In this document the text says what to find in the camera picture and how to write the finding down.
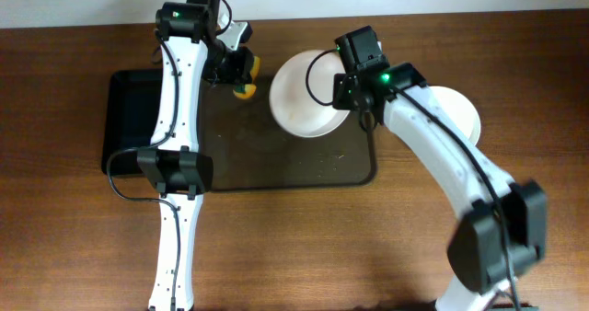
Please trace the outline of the green and yellow sponge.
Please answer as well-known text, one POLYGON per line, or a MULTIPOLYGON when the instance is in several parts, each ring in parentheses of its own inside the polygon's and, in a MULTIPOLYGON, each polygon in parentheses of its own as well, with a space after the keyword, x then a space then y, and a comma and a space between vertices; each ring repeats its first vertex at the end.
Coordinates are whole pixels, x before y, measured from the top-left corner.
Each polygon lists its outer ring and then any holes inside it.
POLYGON ((236 86, 233 90, 233 94, 236 98, 239 99, 249 99, 252 98, 257 90, 257 86, 254 84, 257 76, 260 72, 260 58, 255 56, 253 59, 253 65, 249 71, 249 75, 252 78, 252 82, 250 84, 239 85, 236 86))

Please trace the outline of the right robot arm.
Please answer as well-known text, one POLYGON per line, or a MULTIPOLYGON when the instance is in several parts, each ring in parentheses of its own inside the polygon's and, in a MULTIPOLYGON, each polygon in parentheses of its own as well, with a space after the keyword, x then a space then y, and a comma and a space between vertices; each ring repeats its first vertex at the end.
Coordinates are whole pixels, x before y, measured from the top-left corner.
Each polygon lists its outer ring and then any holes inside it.
POLYGON ((363 27, 335 40, 344 71, 333 81, 332 107, 371 113, 420 159, 458 220, 446 255, 454 276, 435 301, 415 310, 490 310, 501 295, 522 304, 516 279, 545 258, 547 195, 518 184, 456 127, 411 64, 393 66, 375 31, 363 27))

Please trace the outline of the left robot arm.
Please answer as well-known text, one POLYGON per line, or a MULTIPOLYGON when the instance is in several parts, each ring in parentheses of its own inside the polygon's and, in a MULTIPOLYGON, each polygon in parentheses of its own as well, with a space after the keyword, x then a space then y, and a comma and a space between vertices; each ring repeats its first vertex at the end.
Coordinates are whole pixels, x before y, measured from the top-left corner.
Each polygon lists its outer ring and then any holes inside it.
POLYGON ((211 188, 213 160, 201 153, 201 83, 231 86, 251 97, 260 60, 247 47, 247 21, 222 14, 226 0, 165 3, 156 12, 156 38, 162 51, 162 85, 150 144, 137 152, 137 164, 156 190, 161 231, 151 310, 190 310, 194 306, 192 262, 199 211, 211 188))

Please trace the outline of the pale blue-white plate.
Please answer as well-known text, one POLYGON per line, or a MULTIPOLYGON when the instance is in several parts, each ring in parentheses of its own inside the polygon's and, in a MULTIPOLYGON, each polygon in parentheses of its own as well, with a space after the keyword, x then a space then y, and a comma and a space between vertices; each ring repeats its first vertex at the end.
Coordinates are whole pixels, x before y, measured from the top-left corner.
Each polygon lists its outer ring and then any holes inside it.
POLYGON ((472 102, 458 91, 446 86, 430 86, 433 95, 450 119, 473 144, 479 142, 481 121, 472 102))

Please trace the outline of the white bowl plate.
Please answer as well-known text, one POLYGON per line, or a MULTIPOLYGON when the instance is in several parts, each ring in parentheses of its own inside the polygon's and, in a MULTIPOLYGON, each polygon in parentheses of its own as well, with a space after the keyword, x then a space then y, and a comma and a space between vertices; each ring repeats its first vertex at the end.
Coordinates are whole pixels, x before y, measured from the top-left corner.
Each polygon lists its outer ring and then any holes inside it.
POLYGON ((347 110, 334 109, 333 81, 344 72, 336 52, 300 52, 291 57, 271 82, 269 102, 273 118, 286 132, 316 138, 333 132, 348 118, 347 110))

